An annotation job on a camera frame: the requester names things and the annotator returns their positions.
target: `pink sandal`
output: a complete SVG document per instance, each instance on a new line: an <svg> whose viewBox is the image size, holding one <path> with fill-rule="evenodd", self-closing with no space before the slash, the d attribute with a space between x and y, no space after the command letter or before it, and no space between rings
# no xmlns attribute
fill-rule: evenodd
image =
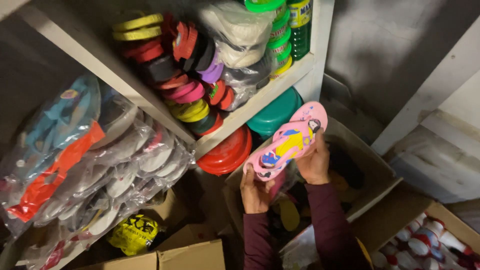
<svg viewBox="0 0 480 270"><path fill-rule="evenodd" d="M315 142L315 133L328 124L325 109L319 102L305 103L291 117L290 122L282 125L273 135L271 145L250 155L243 166L251 163L255 178L269 181L277 176L293 158L301 157Z"/></svg>

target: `person's right hand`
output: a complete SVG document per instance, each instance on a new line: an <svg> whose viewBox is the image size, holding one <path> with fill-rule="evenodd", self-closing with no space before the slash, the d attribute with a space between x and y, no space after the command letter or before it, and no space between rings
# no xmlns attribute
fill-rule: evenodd
<svg viewBox="0 0 480 270"><path fill-rule="evenodd" d="M324 140L322 129L315 134L315 144L307 152L295 159L300 174L309 184L328 183L328 163L330 152Z"/></svg>

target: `hand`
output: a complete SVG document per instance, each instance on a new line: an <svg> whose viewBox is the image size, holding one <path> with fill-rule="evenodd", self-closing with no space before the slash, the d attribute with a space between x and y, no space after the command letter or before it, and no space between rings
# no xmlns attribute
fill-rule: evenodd
<svg viewBox="0 0 480 270"><path fill-rule="evenodd" d="M328 183L328 163L330 152L324 140L322 129L315 134L315 145L311 145L307 152L295 159L300 174L309 184Z"/></svg>
<svg viewBox="0 0 480 270"><path fill-rule="evenodd" d="M275 180L268 182L255 181L255 171L251 164L247 165L247 174L244 174L240 183L241 198L246 214L259 214L268 211L270 196L268 192L275 185Z"/></svg>

